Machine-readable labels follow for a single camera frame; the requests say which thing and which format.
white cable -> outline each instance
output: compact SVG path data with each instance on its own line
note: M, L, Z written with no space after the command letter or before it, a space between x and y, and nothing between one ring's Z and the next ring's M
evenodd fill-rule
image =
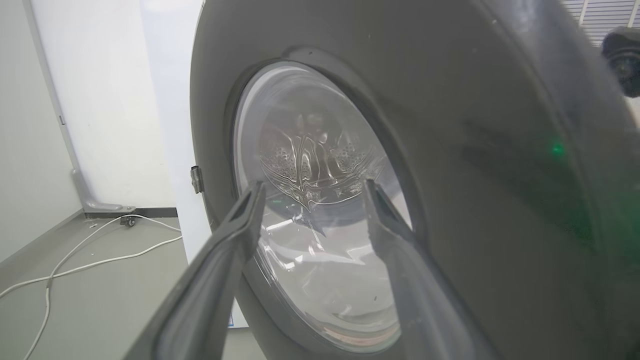
M162 246L162 245L166 245L166 244L168 244L168 243L172 243L172 242L177 241L177 240L180 240L180 239L182 239L182 237L181 237L181 236L178 236L177 238L174 238L174 239L171 239L171 240L166 240L166 241L163 241L163 242L161 242L161 243L157 243L157 244L155 244L154 246L152 246L152 247L148 248L147 250L141 251L141 252L139 252L139 253L137 253L137 254L131 254L131 255L126 255L126 256L120 256L119 258L112 258L112 259L107 259L107 260L101 260L101 261L97 261L97 262L95 262L95 263L91 263L91 264L83 265L83 266L80 266L80 267L78 267L78 268L71 269L71 270L67 270L67 271L65 271L65 272L61 272L61 273L59 273L59 274L56 274L56 275L54 275L54 276L53 276L53 278L55 279L55 278L57 278L57 277L61 277L61 276L64 276L64 275L73 274L74 272L78 272L78 271L81 271L81 270L86 270L86 269L88 269L88 268L92 268L92 267L94 267L94 266L101 265L101 264L110 263L110 262L112 262L112 261L118 261L118 260L124 260L124 259L131 259L131 258L135 258L136 256L144 255L144 254L146 254L146 253L150 252L151 250L153 250L153 249L155 249L155 248L157 248L157 247L160 247L160 246ZM23 286L25 286L25 285L34 284L34 283L36 283L36 282L45 281L45 280L49 280L49 277L48 277L48 276L45 276L45 277L39 277L39 278L37 278L37 279L33 279L33 280L29 280L29 281L20 282L19 284L13 285L13 286L11 286L11 287L7 288L6 290L4 290L3 292L1 292L1 293L0 293L0 299L1 299L3 296L5 296L5 295L9 294L10 292L12 292L13 290L19 289L19 288L21 288L21 287L23 287Z
M147 250L141 251L141 252L139 252L139 253L137 253L137 254L126 255L126 256L120 256L119 258L113 258L113 259L102 260L102 261L98 261L98 262L96 262L96 263L88 264L88 265L85 265L85 266L80 266L79 268L71 269L71 270L68 270L68 271L66 271L66 272L62 272L62 273L60 273L60 274L56 274L56 271L58 271L58 269L62 266L62 264L64 264L64 263L65 263L65 261L66 261L66 260L67 260L67 259L68 259L68 258L69 258L73 253L74 253L74 251L76 251L76 249L78 249L82 244L84 244L84 242L85 242L85 241L89 240L93 235L95 235L95 233L97 233L98 231L102 230L105 226L107 226L107 225L109 225L109 224L111 224L111 223L113 223L113 222L115 222L115 221L117 221L117 220L120 220L120 219L121 219L121 218L123 218L123 217L138 217L138 218L143 218L143 219L147 219L147 220L149 220L149 221L151 221L151 222L155 222L155 223L157 223L157 224L160 224L160 225L166 226L166 227L168 227L168 228L170 228L170 229L173 229L173 230L176 230L176 231L180 231L180 229L178 229L177 227L173 227L173 226L167 225L167 224L165 224L164 222L160 222L160 221L157 221L157 220L154 220L154 219L148 218L148 217L144 217L144 216L142 216L142 215L137 215L137 214L127 214L127 215L124 215L124 216L121 216L121 217L115 218L115 219L113 219L113 220L109 221L108 223L106 223L106 224L104 224L104 225L100 226L96 231L92 232L92 233L91 233L89 236L87 236L83 241L80 241L80 243L79 243L78 245L76 245L76 247L74 247L73 249L71 249L71 251L70 251L70 252L69 252L69 253L68 253L68 254L67 254L67 255L66 255L66 256L65 256L65 257L64 257L64 258L63 258L63 259L62 259L62 260L61 260L61 261L60 261L60 262L55 266L55 267L54 267L54 268L53 268L53 271L51 272L51 275L49 275L49 276L47 276L47 277L41 277L41 278L39 278L39 279L33 279L33 280L29 280L29 281L20 282L20 283L18 283L18 284L16 284L16 285L13 285L13 286L9 287L8 289L4 290L2 293L0 293L0 298L2 298L2 297L3 297L3 296L5 296L6 294L10 293L10 292L11 292L11 291L13 291L13 290L16 290L17 288L21 288L21 287L23 287L23 286L25 286L25 285L28 285L28 284L33 284L34 282L48 280L48 282L47 282L47 288L45 289L45 301L46 301L46 303L47 303L47 308L46 308L46 310L45 310L44 320L43 320L43 322L42 322L42 326L40 326L40 330L38 331L38 334L36 335L36 338L33 340L33 344L31 344L31 348L29 349L29 352L27 352L26 356L24 357L24 360L28 360L28 359L29 359L29 356L31 356L31 353L33 352L33 350L35 349L36 345L38 344L38 341L40 341L40 337L42 336L42 332L44 331L44 328L45 328L45 326L47 325L47 321L48 321L48 319L49 319L49 312L50 312L50 310L51 310L50 302L49 302L49 300L50 300L50 299L49 299L49 296L50 296L50 294L51 294L51 283L53 282L53 279L54 279L55 277L60 277L60 276L68 275L68 274L71 274L71 273L74 273L74 272L78 272L78 271L81 271L81 270L84 270L84 269L87 269L87 268L90 268L90 267L93 267L93 266L96 266L96 265L100 265L100 264L104 264L104 263L109 263L109 262L111 262L111 261L123 260L123 259L129 259L129 258L135 258L136 256L140 256L140 255L146 254L146 253L148 253L149 251L151 251L151 250L153 250L153 249L155 249L155 248L157 248L157 247L160 247L160 246L162 246L162 245L164 245L164 244L167 244L167 243L170 243L170 242L173 242L173 241L176 241L176 240L179 240L179 239L181 239L181 238L182 238L181 236L179 236L179 237L177 237L177 238L175 238L175 239L171 239L171 240L164 241L164 242L162 242L162 243L159 243L159 244L156 244L156 245L154 245L154 246L150 247L150 248L149 248L149 249L147 249Z
M29 348L29 352L27 352L27 354L24 356L24 360L28 360L29 356L31 356L31 353L36 348L36 344L38 343L38 340L40 340L40 337L42 336L42 332L44 331L45 325L47 325L47 320L49 319L49 312L51 311L51 307L49 306L50 305L49 288L45 290L44 299L47 302L47 309L45 310L45 313L44 313L44 320L42 320L42 325L40 326L40 330L38 331L36 338L33 340L33 344L31 344L31 347Z

white wall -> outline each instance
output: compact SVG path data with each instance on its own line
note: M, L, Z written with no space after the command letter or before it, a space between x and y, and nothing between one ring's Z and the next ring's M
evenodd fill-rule
M32 0L80 169L95 198L173 207L136 0Z
M189 112L191 51L202 0L141 0L142 24L154 83L160 125L164 132L173 191L191 262L211 235L202 195L191 187L195 163ZM246 327L234 301L233 325Z
M21 0L0 1L0 261L82 206Z

